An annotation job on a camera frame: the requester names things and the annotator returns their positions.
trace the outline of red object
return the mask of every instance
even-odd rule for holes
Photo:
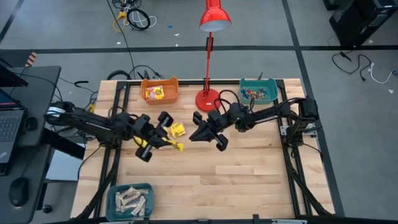
[[[221,8],[221,0],[206,0],[206,11],[200,19],[200,29],[217,32],[232,25],[228,13]]]
[[[213,48],[212,32],[220,31],[231,26],[232,22],[228,13],[221,8],[221,0],[206,0],[206,11],[200,19],[200,29],[209,32],[207,43],[207,65],[206,78],[203,90],[197,94],[195,103],[199,110],[209,112],[220,107],[220,102],[214,100],[218,98],[218,92],[210,88],[209,69],[210,54]]]

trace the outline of concrete floor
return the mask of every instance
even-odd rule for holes
[[[126,29],[130,47],[204,45],[206,34],[198,29],[203,0],[142,1],[142,9],[150,16],[157,16],[158,22],[144,32]],[[0,0],[0,28],[17,2]],[[338,45],[328,24],[331,12],[325,9],[322,0],[287,2],[301,46]],[[215,46],[274,46],[281,50],[216,50],[212,54],[211,77],[257,77],[264,72],[264,78],[302,78],[294,49],[282,50],[283,46],[293,46],[282,1],[252,0],[244,4],[245,7],[241,7],[242,1],[223,1],[233,25],[215,34]],[[87,87],[97,89],[110,72],[131,69],[127,53],[106,52],[109,48],[125,47],[122,36],[112,30],[112,21],[105,1],[25,0],[0,43],[0,57],[21,66],[26,54],[43,52],[38,55],[35,66],[59,65],[62,78],[89,80]],[[398,45],[398,31],[394,28],[397,25],[398,14],[395,14],[370,38],[372,45]],[[47,54],[43,51],[81,48],[103,51],[84,54],[66,50],[58,51],[62,54]],[[174,75],[178,78],[203,77],[204,51],[175,51],[173,48],[156,51],[134,52],[134,63],[149,65],[166,78]],[[331,56],[338,52],[303,51],[302,54],[319,105],[344,213],[347,217],[398,220],[398,152],[395,150],[398,143],[395,137],[398,77],[393,76],[388,84],[380,85],[364,72],[368,80],[362,82],[358,73],[348,76],[333,65]],[[385,80],[392,69],[398,68],[398,50],[355,51],[349,54],[353,63],[340,58],[336,61],[343,68],[352,70],[358,54],[367,55],[376,64],[374,76],[379,80]],[[77,106],[86,105],[89,92],[61,80],[58,86],[64,100]],[[63,189],[63,197],[73,198],[75,187],[71,183],[50,185],[48,194],[58,195],[58,189]],[[54,222],[69,217],[71,200],[49,203],[60,209],[49,215],[37,214],[32,223]]]

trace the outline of computer mouse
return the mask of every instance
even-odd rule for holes
[[[10,202],[15,207],[20,207],[26,204],[29,199],[27,178],[20,177],[11,183],[9,197]]]

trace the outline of teal bin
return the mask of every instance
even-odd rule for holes
[[[247,90],[257,91],[265,94],[265,100],[255,100],[257,105],[266,105],[272,103],[278,98],[278,86],[273,78],[268,80],[245,80],[239,82],[239,100],[242,104],[250,104],[251,97]]]
[[[131,214],[132,209],[128,209],[124,212],[117,212],[116,211],[116,202],[115,202],[115,195],[116,192],[123,192],[130,187],[134,187],[137,190],[149,190],[149,194],[144,194],[143,196],[146,199],[145,202],[145,214],[143,217],[136,217]],[[135,218],[149,218],[151,213],[154,211],[155,208],[155,196],[154,190],[150,184],[127,184],[127,185],[115,185],[108,190],[107,199],[106,199],[106,213],[105,217],[110,222],[116,221],[126,221],[132,220]]]

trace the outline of wooden table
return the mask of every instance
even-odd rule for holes
[[[299,79],[285,79],[288,98],[304,97]],[[236,91],[237,85],[212,85],[221,91]],[[167,111],[175,121],[182,121],[188,134],[179,139],[184,151],[171,147],[153,150],[149,163],[138,159],[133,141],[123,142],[117,184],[150,183],[155,192],[155,211],[151,220],[251,219],[257,213],[260,218],[293,218],[287,173],[276,120],[259,124],[254,129],[239,133],[233,127],[224,131],[229,139],[228,148],[220,152],[216,142],[190,142],[197,128],[192,122],[196,93],[202,85],[180,85],[179,99],[169,105],[147,105],[141,98],[139,86],[131,87],[128,112],[148,114],[152,124],[157,124],[161,111]],[[107,116],[112,107],[116,81],[102,81],[95,113]],[[229,101],[234,96],[225,93]],[[256,105],[261,110],[264,105]],[[317,147],[315,138],[305,137],[305,143]],[[89,142],[85,157],[98,147]],[[308,188],[319,202],[334,212],[319,153],[307,146],[300,147],[300,154]],[[98,188],[104,150],[99,150],[81,168],[71,217],[77,216],[91,200]],[[113,154],[109,160],[109,169]],[[296,185],[300,210],[304,214],[303,199]],[[104,216],[104,194],[101,216]]]

